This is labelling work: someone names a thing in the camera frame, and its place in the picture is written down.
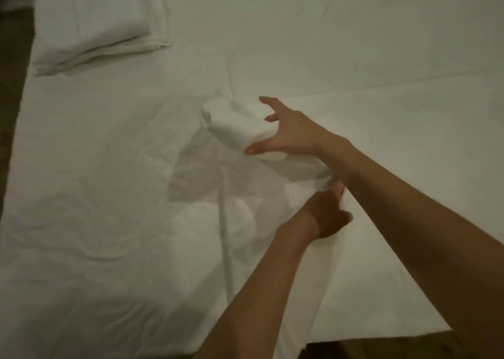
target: stack of folded linen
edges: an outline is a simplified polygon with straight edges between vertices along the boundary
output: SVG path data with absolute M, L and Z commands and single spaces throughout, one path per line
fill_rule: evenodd
M 36 0 L 36 75 L 171 44 L 165 0 Z

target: hand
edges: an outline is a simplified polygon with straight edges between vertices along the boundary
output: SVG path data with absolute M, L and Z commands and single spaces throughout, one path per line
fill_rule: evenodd
M 349 212 L 340 210 L 344 190 L 344 183 L 336 180 L 327 190 L 316 192 L 279 232 L 300 236 L 307 244 L 334 235 L 353 219 Z
M 324 138 L 330 138 L 332 135 L 345 140 L 319 126 L 304 113 L 290 109 L 276 98 L 259 96 L 259 101 L 274 110 L 275 113 L 266 116 L 265 120 L 269 122 L 278 121 L 278 131 L 272 138 L 249 145 L 245 149 L 246 155 L 257 155 L 265 152 L 315 155 L 318 145 Z

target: person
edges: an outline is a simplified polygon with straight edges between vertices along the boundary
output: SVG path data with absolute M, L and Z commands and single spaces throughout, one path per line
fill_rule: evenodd
M 276 98 L 260 97 L 279 121 L 276 135 L 246 155 L 281 151 L 313 155 L 340 180 L 318 192 L 287 222 L 195 355 L 271 358 L 287 298 L 307 246 L 340 230 L 343 185 L 356 198 L 432 304 L 466 347 L 481 358 L 504 357 L 504 246 Z

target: bed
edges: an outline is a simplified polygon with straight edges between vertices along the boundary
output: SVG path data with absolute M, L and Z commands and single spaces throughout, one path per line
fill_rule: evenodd
M 167 0 L 173 45 L 29 69 L 0 235 L 0 350 L 194 352 L 323 185 L 219 145 L 205 101 L 280 97 L 504 241 L 502 0 Z M 355 199 L 311 247 L 277 346 L 447 330 Z

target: person's left arm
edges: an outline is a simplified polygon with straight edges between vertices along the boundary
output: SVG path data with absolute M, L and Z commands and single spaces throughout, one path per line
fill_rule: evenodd
M 219 318 L 195 359 L 266 359 L 274 354 L 297 267 L 308 245 L 350 220 L 339 210 L 343 183 L 317 192 L 275 234 L 263 258 Z

